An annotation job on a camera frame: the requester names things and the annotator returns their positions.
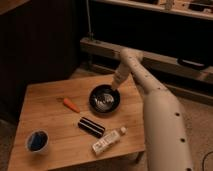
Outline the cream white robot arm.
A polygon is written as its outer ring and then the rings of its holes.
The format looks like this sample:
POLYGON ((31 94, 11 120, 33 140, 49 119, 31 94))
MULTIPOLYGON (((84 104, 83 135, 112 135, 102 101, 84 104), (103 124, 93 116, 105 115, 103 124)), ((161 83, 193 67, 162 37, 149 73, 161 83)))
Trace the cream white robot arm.
POLYGON ((184 126, 184 108, 142 64, 143 52, 123 48, 112 89, 116 90, 132 73, 143 88, 143 119, 149 171, 194 171, 184 126))

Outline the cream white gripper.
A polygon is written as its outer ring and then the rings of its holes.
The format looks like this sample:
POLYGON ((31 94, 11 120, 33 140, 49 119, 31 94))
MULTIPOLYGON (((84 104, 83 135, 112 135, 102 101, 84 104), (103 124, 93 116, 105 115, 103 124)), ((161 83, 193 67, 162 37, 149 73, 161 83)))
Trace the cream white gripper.
POLYGON ((111 84, 111 88, 113 91, 117 90, 119 84, 122 84, 129 76, 129 69, 125 65, 120 65, 114 74, 114 82, 111 84))

